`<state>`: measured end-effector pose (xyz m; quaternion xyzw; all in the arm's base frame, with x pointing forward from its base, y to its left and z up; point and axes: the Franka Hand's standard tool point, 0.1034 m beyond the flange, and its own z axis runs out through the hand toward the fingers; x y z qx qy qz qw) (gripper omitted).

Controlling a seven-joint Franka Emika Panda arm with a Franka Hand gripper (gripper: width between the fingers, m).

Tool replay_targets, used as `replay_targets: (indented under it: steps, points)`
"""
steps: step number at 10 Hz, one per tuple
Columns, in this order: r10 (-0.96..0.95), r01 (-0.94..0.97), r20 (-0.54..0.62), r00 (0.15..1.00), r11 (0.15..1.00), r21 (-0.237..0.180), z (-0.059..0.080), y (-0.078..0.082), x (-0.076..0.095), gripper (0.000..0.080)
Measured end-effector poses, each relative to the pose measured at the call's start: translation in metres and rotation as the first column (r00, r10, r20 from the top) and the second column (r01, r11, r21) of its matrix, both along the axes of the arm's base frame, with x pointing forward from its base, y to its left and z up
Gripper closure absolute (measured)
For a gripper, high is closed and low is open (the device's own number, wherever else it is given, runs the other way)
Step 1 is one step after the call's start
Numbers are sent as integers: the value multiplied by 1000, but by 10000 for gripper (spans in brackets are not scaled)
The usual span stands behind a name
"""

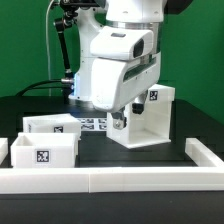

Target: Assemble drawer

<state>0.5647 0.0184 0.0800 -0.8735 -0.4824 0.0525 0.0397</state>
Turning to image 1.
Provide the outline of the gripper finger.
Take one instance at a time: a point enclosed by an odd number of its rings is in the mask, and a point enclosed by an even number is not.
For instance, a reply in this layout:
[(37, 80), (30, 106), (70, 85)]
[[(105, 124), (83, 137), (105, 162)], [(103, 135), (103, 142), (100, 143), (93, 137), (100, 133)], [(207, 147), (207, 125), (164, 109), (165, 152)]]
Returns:
[(112, 113), (113, 127), (118, 130), (122, 130), (127, 125), (127, 118), (122, 111)]
[(143, 113), (146, 98), (147, 98), (146, 94), (141, 94), (134, 100), (134, 102), (132, 103), (132, 112), (134, 114), (142, 114)]

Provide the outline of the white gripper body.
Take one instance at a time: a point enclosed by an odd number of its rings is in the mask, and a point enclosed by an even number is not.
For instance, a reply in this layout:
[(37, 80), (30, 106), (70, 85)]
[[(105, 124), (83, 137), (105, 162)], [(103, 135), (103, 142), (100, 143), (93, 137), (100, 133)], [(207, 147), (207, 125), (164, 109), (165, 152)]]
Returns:
[(158, 82), (161, 53), (149, 64), (141, 59), (117, 61), (97, 58), (91, 72), (92, 103), (98, 110), (114, 113)]

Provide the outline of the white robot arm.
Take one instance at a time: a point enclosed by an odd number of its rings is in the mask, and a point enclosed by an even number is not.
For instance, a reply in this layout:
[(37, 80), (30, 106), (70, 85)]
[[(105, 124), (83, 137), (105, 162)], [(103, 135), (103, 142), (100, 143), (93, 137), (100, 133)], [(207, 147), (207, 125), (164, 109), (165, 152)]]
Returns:
[(168, 0), (95, 0), (78, 10), (80, 68), (73, 98), (126, 126), (125, 106), (140, 114), (148, 89), (158, 82), (160, 28)]

